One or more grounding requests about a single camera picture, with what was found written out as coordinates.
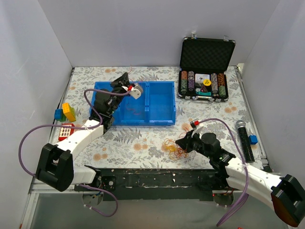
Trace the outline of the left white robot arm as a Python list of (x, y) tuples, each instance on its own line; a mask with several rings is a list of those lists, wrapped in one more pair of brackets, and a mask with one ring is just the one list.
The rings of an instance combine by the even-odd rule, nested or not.
[(70, 185), (85, 184), (89, 190), (101, 187), (98, 170), (91, 166), (77, 166), (74, 160), (92, 141), (106, 133), (114, 122), (113, 113), (119, 107), (131, 86), (128, 74), (111, 82), (112, 91), (97, 92), (91, 116), (68, 138), (57, 144), (46, 144), (41, 151), (35, 177), (58, 191)]

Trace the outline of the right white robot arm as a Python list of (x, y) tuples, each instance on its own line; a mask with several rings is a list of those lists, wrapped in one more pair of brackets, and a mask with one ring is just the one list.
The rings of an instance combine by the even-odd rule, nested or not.
[(176, 140), (176, 144), (187, 153), (196, 151), (209, 158), (212, 167), (219, 172), (215, 182), (220, 189), (244, 189), (291, 227), (298, 227), (305, 217), (305, 190), (294, 176), (281, 177), (244, 165), (241, 159), (220, 146), (213, 133), (199, 135), (190, 131)]

